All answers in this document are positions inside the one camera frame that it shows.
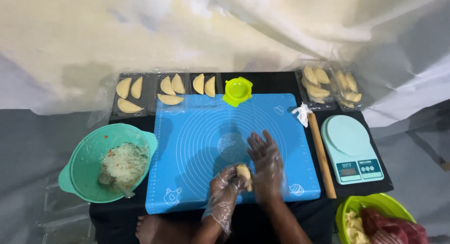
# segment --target digital kitchen scale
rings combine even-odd
[[[339,184],[384,178],[368,133],[356,119],[344,115],[327,118],[320,131]]]

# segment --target white fabric backdrop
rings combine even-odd
[[[449,0],[0,0],[0,108],[94,111],[120,72],[288,71],[335,52],[386,126],[450,98],[447,15]]]

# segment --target gloved hand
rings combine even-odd
[[[277,143],[267,130],[262,131],[266,141],[256,132],[247,138],[250,148],[247,150],[255,163],[255,175],[252,178],[256,201],[265,204],[270,199],[281,196],[284,184],[283,160]]]
[[[236,167],[240,164],[242,163],[225,167],[209,182],[209,201],[202,216],[203,220],[211,215],[227,235],[230,234],[231,216],[236,206],[236,199],[245,190],[246,179],[242,176],[238,177],[236,171]]]

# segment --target blue silicone baking mat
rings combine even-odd
[[[234,108],[206,95],[186,95],[185,112],[158,111],[155,135],[158,148],[152,157],[145,207],[149,214],[202,208],[207,203],[210,180],[223,167],[244,162],[251,131],[267,129],[277,142],[289,193],[285,201],[312,200],[320,196],[311,154],[301,123],[289,110],[297,104],[292,94],[254,94]],[[255,202],[253,193],[238,203]]]

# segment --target wooden rolling pin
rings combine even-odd
[[[315,119],[315,114],[309,113],[308,120],[311,127],[312,138],[314,140],[315,151],[317,153],[317,158],[319,159],[320,172],[322,173],[325,191],[327,192],[328,198],[335,199],[336,191],[334,190],[333,180],[331,179],[327,156],[325,155],[325,149],[323,148],[322,137],[320,136],[320,130],[317,125],[317,120]]]

